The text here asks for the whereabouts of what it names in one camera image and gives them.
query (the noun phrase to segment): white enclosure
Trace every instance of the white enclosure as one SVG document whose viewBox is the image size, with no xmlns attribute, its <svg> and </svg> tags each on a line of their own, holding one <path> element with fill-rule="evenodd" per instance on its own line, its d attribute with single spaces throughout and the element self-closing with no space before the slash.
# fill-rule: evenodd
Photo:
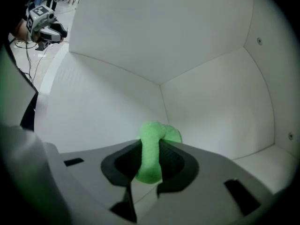
<svg viewBox="0 0 300 225">
<path fill-rule="evenodd" d="M 71 152 L 136 139 L 158 120 L 275 193 L 298 164 L 298 51 L 271 0 L 81 0 L 35 131 Z"/>
</svg>

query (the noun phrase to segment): black mark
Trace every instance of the black mark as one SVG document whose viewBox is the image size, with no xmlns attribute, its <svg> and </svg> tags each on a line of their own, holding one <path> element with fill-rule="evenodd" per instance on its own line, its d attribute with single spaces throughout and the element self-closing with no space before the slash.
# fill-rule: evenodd
<svg viewBox="0 0 300 225">
<path fill-rule="evenodd" d="M 27 27 L 29 33 L 31 33 L 32 25 L 33 25 L 33 20 L 32 20 L 32 17 L 29 15 L 29 17 L 27 19 L 27 23 L 26 23 L 26 27 Z"/>
<path fill-rule="evenodd" d="M 246 190 L 238 180 L 228 180 L 225 183 L 228 191 L 240 207 L 244 216 L 259 208 L 260 203 Z"/>
<path fill-rule="evenodd" d="M 83 159 L 81 158 L 74 158 L 74 159 L 70 159 L 70 160 L 67 160 L 67 161 L 64 161 L 65 165 L 68 167 L 68 166 L 72 166 L 72 165 L 75 165 L 77 163 L 82 163 L 84 162 Z"/>
</svg>

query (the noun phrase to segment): green sponge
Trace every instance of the green sponge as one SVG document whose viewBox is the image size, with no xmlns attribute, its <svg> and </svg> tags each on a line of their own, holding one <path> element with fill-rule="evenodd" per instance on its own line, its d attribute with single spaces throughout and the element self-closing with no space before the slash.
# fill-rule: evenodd
<svg viewBox="0 0 300 225">
<path fill-rule="evenodd" d="M 159 140 L 165 139 L 181 143 L 177 129 L 157 121 L 145 122 L 141 127 L 142 164 L 135 178 L 140 182 L 153 184 L 162 179 L 159 164 Z"/>
</svg>

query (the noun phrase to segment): white floor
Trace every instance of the white floor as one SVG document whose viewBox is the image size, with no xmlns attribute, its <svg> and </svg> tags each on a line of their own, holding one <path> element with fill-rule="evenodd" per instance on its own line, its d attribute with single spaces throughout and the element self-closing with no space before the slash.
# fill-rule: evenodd
<svg viewBox="0 0 300 225">
<path fill-rule="evenodd" d="M 43 78 L 60 47 L 69 42 L 70 32 L 72 28 L 73 18 L 75 16 L 77 1 L 72 5 L 72 1 L 68 3 L 68 0 L 60 1 L 55 9 L 55 16 L 58 21 L 63 24 L 65 29 L 68 28 L 68 35 L 64 41 L 60 44 L 52 44 L 48 46 L 44 51 L 36 51 L 35 47 L 28 49 L 28 54 L 31 59 L 30 75 L 33 78 L 36 72 L 35 79 L 33 81 L 34 86 L 39 91 Z M 18 42 L 18 46 L 25 47 L 25 43 Z M 17 66 L 25 73 L 29 72 L 29 62 L 26 56 L 26 49 L 18 48 L 13 42 L 10 45 L 11 50 L 15 56 Z"/>
</svg>

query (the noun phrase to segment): white platform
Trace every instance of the white platform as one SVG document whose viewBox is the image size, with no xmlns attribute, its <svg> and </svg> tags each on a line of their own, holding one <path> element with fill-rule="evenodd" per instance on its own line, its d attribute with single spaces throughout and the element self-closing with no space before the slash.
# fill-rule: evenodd
<svg viewBox="0 0 300 225">
<path fill-rule="evenodd" d="M 272 193 L 291 183 L 299 165 L 298 159 L 277 145 L 234 162 L 258 178 Z"/>
</svg>

